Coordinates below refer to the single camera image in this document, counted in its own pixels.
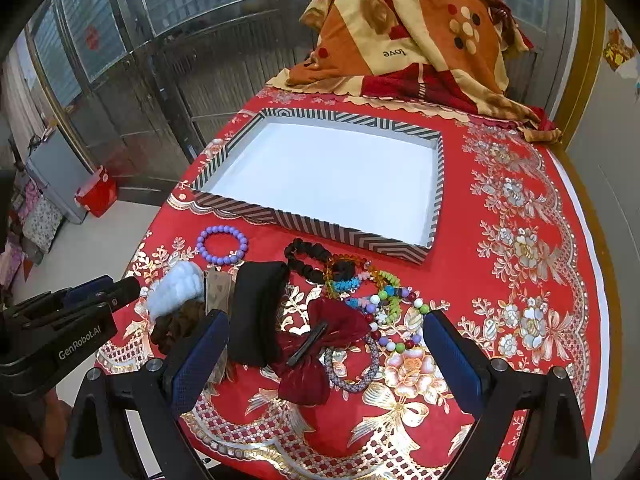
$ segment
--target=tray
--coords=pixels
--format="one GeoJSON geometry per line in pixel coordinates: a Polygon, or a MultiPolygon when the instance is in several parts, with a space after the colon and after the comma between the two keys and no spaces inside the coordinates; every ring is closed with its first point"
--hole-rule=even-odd
{"type": "Polygon", "coordinates": [[[442,204],[442,136],[347,112],[264,108],[191,189],[201,206],[419,264],[442,204]]]}

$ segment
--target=blanket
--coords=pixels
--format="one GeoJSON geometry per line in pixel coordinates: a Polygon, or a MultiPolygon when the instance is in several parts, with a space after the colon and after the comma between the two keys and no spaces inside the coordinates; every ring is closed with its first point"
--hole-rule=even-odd
{"type": "Polygon", "coordinates": [[[276,88],[426,101],[555,128],[504,96],[503,53],[533,45],[501,0],[312,0],[300,21],[318,32],[316,49],[272,78],[276,88]]]}

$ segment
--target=human hand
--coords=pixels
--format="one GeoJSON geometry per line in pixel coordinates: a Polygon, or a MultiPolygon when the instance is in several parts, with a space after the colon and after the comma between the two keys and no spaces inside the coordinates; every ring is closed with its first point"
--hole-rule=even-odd
{"type": "Polygon", "coordinates": [[[44,403],[45,415],[39,440],[14,428],[0,426],[0,434],[4,435],[14,455],[24,467],[41,463],[45,455],[57,460],[65,443],[71,406],[58,399],[55,389],[44,395],[44,403]]]}

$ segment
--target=screw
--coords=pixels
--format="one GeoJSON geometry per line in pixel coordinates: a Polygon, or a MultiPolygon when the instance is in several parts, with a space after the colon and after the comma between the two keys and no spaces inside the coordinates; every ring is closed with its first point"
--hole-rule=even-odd
{"type": "Polygon", "coordinates": [[[100,370],[100,368],[91,368],[91,370],[89,370],[86,373],[86,378],[89,379],[90,381],[95,381],[101,375],[102,375],[102,370],[100,370]]]}
{"type": "Polygon", "coordinates": [[[146,362],[145,368],[150,372],[156,372],[162,368],[162,359],[155,357],[146,362]]]}
{"type": "Polygon", "coordinates": [[[491,366],[497,372],[503,372],[509,367],[507,361],[500,358],[491,359],[491,366]]]}
{"type": "Polygon", "coordinates": [[[554,375],[558,379],[564,379],[566,377],[566,370],[561,366],[554,366],[554,375]]]}

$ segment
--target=brown scrunchie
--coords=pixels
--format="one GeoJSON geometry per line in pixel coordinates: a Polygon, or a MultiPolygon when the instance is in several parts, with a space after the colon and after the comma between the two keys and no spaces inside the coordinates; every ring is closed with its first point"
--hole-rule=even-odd
{"type": "Polygon", "coordinates": [[[187,300],[176,312],[156,319],[151,342],[158,345],[158,350],[167,355],[178,339],[191,335],[205,315],[205,305],[202,301],[187,300]]]}

